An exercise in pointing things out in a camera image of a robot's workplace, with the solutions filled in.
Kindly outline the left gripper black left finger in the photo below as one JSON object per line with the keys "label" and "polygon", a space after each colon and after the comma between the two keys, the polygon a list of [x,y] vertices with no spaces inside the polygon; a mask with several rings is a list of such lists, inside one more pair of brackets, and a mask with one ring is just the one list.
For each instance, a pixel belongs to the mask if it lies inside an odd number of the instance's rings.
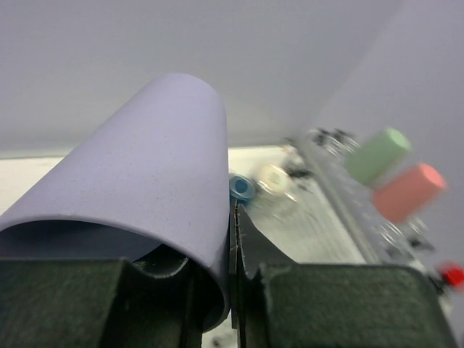
{"label": "left gripper black left finger", "polygon": [[175,255],[2,260],[3,347],[199,347],[197,269]]}

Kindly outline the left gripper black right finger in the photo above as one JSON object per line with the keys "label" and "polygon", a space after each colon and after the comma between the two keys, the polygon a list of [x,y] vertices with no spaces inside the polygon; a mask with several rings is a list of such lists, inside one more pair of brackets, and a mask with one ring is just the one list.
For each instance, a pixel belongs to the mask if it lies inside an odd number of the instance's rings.
{"label": "left gripper black right finger", "polygon": [[240,347],[456,347],[445,277],[398,265],[298,264],[231,204],[232,325]]}

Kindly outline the lavender plastic cup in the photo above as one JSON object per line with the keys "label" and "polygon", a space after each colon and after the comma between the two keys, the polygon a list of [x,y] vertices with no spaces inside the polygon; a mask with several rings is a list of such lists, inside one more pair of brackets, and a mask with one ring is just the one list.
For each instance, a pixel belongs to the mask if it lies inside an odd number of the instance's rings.
{"label": "lavender plastic cup", "polygon": [[225,107],[192,75],[144,86],[1,216],[1,256],[138,260],[168,246],[214,281],[204,329],[228,315]]}

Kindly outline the pink plastic cup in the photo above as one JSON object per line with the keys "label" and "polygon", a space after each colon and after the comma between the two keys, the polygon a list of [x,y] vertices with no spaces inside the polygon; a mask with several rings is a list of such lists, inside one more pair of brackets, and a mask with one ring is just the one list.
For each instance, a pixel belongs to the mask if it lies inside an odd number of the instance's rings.
{"label": "pink plastic cup", "polygon": [[433,201],[447,187],[432,166],[418,163],[401,172],[372,195],[378,213],[391,223],[403,223]]}

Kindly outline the green plastic cup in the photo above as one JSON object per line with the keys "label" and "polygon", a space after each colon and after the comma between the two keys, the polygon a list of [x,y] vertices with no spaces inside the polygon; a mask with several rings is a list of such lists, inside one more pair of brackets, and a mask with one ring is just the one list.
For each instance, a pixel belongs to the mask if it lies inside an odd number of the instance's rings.
{"label": "green plastic cup", "polygon": [[372,187],[410,152],[408,138],[394,128],[384,128],[346,156],[344,169],[359,184]]}

